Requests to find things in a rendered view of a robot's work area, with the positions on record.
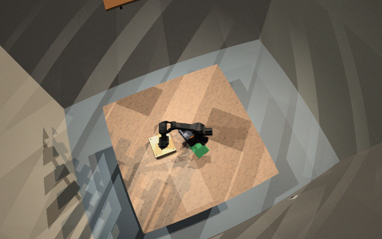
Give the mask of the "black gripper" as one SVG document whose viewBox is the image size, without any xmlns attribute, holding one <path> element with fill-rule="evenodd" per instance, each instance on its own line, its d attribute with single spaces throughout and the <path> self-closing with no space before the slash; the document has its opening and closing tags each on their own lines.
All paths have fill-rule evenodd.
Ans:
<svg viewBox="0 0 382 239">
<path fill-rule="evenodd" d="M 188 140 L 187 140 L 187 143 L 188 143 L 188 145 L 190 146 L 190 147 L 193 147 L 195 144 L 197 144 L 198 142 L 197 142 L 197 140 L 199 140 L 201 137 L 196 137 L 195 136 L 195 134 L 193 135 L 194 137 L 192 137 L 192 138 L 189 138 Z M 205 136 L 203 136 L 203 137 L 205 137 Z"/>
</svg>

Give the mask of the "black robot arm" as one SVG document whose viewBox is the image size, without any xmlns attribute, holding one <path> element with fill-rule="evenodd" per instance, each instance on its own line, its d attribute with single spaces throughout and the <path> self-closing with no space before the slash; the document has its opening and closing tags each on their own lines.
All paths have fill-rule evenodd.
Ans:
<svg viewBox="0 0 382 239">
<path fill-rule="evenodd" d="M 167 123 L 170 124 L 170 128 L 167 130 Z M 208 136 L 213 135 L 213 129 L 212 128 L 205 128 L 205 125 L 202 123 L 194 123 L 194 124 L 186 124 L 186 123 L 178 123 L 175 121 L 163 121 L 159 123 L 159 134 L 161 137 L 159 137 L 159 148 L 161 150 L 165 149 L 169 145 L 169 137 L 166 136 L 166 134 L 170 133 L 172 130 L 186 130 L 191 131 L 193 134 L 195 134 L 196 137 Z M 197 142 L 200 143 L 202 146 L 205 146 L 208 143 L 209 138 L 208 137 L 201 137 Z"/>
</svg>

